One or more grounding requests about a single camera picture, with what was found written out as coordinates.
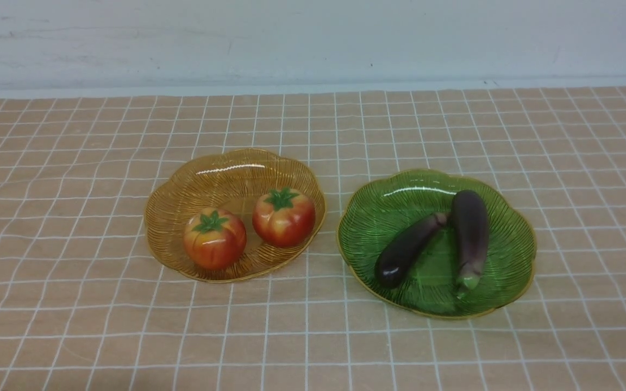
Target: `amber glass plate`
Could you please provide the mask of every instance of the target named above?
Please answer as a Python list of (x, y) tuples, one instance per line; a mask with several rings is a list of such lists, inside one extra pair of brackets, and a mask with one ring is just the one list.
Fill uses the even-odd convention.
[[(457, 249), (450, 225), (428, 244), (400, 287), (381, 287), (373, 270), (383, 248), (420, 218), (450, 211), (453, 195), (463, 189), (480, 194), (490, 218), (487, 262), (477, 288), (456, 298)], [(521, 297), (534, 277), (537, 251), (531, 225), (494, 188), (427, 169), (403, 171), (357, 190), (341, 218), (337, 245), (368, 291), (404, 309), (444, 319), (484, 315)]]
[[(297, 188), (315, 204), (313, 231), (296, 247), (272, 247), (263, 243), (253, 230), (256, 199), (270, 188), (281, 186)], [(246, 225), (246, 250), (228, 269), (202, 269), (184, 250), (185, 224), (204, 207), (231, 211)], [(326, 211), (325, 195), (308, 166), (263, 149), (246, 148), (201, 156), (185, 163), (149, 197), (144, 219), (149, 247), (159, 262), (195, 280), (232, 282), (271, 272), (291, 262), (318, 233)]]

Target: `artificial tomato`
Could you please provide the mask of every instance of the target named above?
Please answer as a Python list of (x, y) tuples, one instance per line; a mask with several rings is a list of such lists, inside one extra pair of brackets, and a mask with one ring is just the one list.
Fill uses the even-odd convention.
[(315, 225), (315, 205), (295, 188), (272, 189), (255, 202), (253, 228), (266, 243), (294, 247)]
[(207, 207), (189, 220), (183, 243), (187, 254), (199, 267), (226, 269), (243, 255), (246, 226), (227, 210)]

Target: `wall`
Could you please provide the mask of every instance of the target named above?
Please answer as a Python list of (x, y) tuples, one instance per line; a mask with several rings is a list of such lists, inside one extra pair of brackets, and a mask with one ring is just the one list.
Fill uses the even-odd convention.
[(626, 75), (626, 0), (0, 0), (0, 89)]

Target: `eggplant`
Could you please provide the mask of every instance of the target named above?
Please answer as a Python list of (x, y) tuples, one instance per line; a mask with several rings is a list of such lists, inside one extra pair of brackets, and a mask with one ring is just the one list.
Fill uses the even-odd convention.
[(472, 190), (456, 193), (450, 206), (450, 224), (458, 247), (458, 299), (477, 287), (487, 261), (489, 215), (482, 197)]
[(378, 284), (386, 289), (399, 287), (424, 248), (447, 222), (447, 213), (432, 213), (395, 236), (375, 261)]

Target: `eggplant stem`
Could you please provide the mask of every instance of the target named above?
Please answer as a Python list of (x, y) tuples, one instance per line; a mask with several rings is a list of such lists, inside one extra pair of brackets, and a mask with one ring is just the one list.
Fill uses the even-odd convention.
[(460, 285), (458, 294), (457, 294), (458, 299), (462, 299), (470, 291), (475, 289), (475, 287), (477, 287), (477, 284), (479, 284), (479, 282), (480, 282), (480, 275), (478, 273), (475, 273), (473, 270), (470, 270), (469, 272), (465, 272), (464, 274), (462, 274), (458, 279), (458, 283)]

